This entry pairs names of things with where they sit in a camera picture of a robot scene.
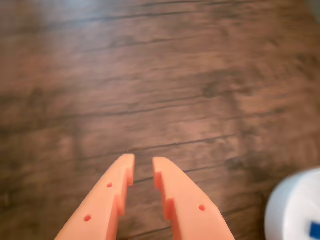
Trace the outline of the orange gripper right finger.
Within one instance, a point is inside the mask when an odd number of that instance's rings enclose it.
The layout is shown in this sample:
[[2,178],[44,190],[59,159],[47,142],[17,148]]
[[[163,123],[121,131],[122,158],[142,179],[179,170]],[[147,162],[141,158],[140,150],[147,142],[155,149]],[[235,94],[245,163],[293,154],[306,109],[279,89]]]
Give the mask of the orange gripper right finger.
[[233,240],[218,207],[176,164],[152,159],[155,187],[161,192],[163,214],[174,240]]

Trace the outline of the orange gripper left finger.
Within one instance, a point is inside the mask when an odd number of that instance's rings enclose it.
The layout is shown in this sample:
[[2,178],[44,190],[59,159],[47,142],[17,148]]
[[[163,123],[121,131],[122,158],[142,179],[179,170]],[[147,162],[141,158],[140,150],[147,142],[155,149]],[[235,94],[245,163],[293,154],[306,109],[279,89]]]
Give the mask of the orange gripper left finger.
[[125,214],[128,186],[134,182],[135,156],[119,157],[96,183],[56,236],[57,240],[115,240]]

